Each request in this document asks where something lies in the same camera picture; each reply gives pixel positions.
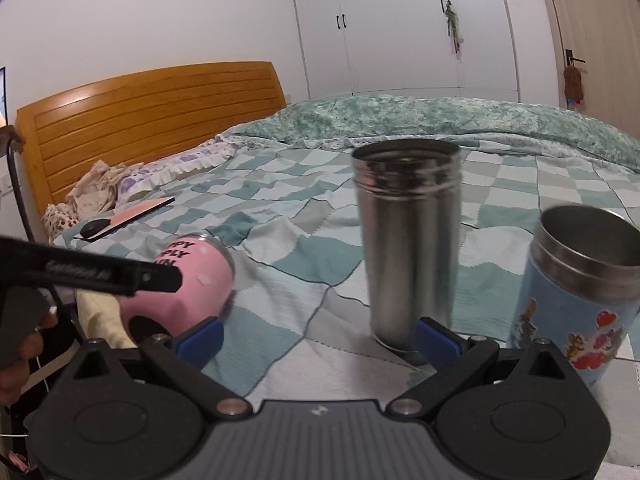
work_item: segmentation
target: pink bottle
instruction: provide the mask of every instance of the pink bottle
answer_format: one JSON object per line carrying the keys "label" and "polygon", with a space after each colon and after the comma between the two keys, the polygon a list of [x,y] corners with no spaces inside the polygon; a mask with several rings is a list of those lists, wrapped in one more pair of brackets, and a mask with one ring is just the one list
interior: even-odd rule
{"label": "pink bottle", "polygon": [[234,286],[234,263],[224,245],[207,232],[174,240],[154,259],[182,271],[175,293],[139,291],[118,298],[122,323],[136,343],[156,333],[178,336],[209,316],[218,316]]}

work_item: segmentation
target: screw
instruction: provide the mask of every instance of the screw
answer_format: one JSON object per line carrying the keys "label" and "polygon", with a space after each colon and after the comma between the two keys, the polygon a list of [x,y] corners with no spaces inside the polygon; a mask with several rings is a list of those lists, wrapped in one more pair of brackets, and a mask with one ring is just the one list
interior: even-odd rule
{"label": "screw", "polygon": [[216,404],[216,409],[223,415],[242,415],[248,408],[249,405],[246,400],[238,399],[237,397],[222,399]]}
{"label": "screw", "polygon": [[422,403],[416,399],[410,399],[409,397],[403,397],[402,399],[396,399],[391,403],[391,410],[398,415],[415,415],[422,409]]}

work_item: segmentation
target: blue gripper pad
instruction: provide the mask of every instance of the blue gripper pad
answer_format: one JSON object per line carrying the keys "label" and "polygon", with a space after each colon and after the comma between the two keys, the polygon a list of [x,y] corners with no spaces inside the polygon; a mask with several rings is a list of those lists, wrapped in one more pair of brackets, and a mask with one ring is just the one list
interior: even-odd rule
{"label": "blue gripper pad", "polygon": [[202,370],[225,341],[225,329],[217,317],[211,317],[194,327],[196,330],[179,336],[175,354]]}
{"label": "blue gripper pad", "polygon": [[439,323],[423,319],[414,324],[415,346],[436,370],[458,360],[464,351],[464,340]]}

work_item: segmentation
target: headboard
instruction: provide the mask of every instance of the headboard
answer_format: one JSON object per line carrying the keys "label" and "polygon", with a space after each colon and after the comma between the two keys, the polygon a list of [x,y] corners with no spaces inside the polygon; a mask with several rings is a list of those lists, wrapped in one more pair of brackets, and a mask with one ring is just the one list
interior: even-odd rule
{"label": "headboard", "polygon": [[38,211],[64,202],[97,160],[151,162],[285,107],[262,61],[159,68],[74,88],[20,108],[24,161]]}

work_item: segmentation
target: wall outlet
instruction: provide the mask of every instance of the wall outlet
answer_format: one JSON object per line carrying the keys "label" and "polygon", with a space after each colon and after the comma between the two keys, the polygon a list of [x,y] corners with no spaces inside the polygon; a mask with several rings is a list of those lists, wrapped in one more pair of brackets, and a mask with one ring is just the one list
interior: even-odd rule
{"label": "wall outlet", "polygon": [[11,186],[11,177],[8,173],[0,174],[0,194],[6,195],[11,193],[13,187]]}

